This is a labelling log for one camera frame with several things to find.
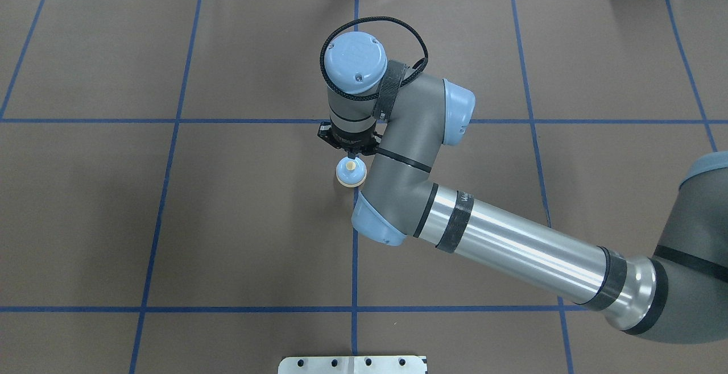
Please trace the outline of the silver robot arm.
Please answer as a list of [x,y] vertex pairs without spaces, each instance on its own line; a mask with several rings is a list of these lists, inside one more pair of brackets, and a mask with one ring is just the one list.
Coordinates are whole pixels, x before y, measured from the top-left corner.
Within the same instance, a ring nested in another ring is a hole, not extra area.
[[465,135],[475,94],[388,60],[366,32],[333,33],[320,68],[331,120],[319,137],[372,167],[355,176],[361,190],[353,227],[399,246],[423,239],[600,313],[615,329],[653,342],[726,339],[726,151],[694,162],[651,256],[624,257],[508,213],[430,180],[441,146]]

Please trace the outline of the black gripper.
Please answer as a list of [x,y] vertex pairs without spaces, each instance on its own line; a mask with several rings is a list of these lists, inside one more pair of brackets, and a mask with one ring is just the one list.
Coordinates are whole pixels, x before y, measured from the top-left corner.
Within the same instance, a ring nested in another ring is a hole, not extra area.
[[332,121],[323,121],[317,136],[333,148],[342,149],[348,156],[374,155],[380,145],[380,134],[375,131],[375,124],[364,131],[348,132],[338,128]]

